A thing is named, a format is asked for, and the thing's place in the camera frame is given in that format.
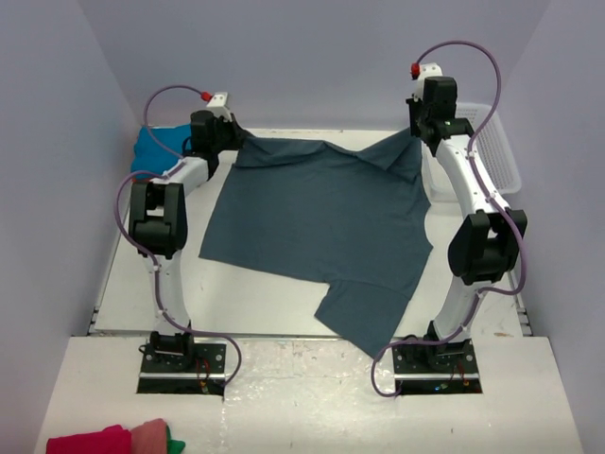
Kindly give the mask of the grey-blue t-shirt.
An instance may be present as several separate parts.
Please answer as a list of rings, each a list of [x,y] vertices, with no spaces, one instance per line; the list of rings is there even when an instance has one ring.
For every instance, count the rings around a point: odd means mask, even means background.
[[[360,151],[247,139],[200,256],[328,285],[316,319],[371,357],[389,343],[432,250],[422,149],[398,131]]]

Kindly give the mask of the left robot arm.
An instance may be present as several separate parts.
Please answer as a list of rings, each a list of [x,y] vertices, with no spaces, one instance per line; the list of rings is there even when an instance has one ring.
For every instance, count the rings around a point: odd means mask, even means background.
[[[214,176],[219,154],[238,149],[247,136],[227,108],[196,111],[175,164],[159,172],[131,173],[129,219],[121,228],[150,274],[156,321],[146,355],[177,372],[201,363],[195,343],[199,333],[192,328],[182,288],[181,259],[188,239],[185,199]]]

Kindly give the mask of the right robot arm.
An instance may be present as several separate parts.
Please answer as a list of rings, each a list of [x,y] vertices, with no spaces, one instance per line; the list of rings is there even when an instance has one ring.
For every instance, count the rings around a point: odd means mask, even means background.
[[[437,317],[421,339],[394,348],[406,373],[446,373],[472,360],[470,327],[491,286],[514,268],[527,228],[522,210],[500,196],[472,142],[474,129],[457,116],[458,86],[439,75],[415,76],[407,100],[410,129],[438,161],[458,199],[463,221],[447,251],[453,279]]]

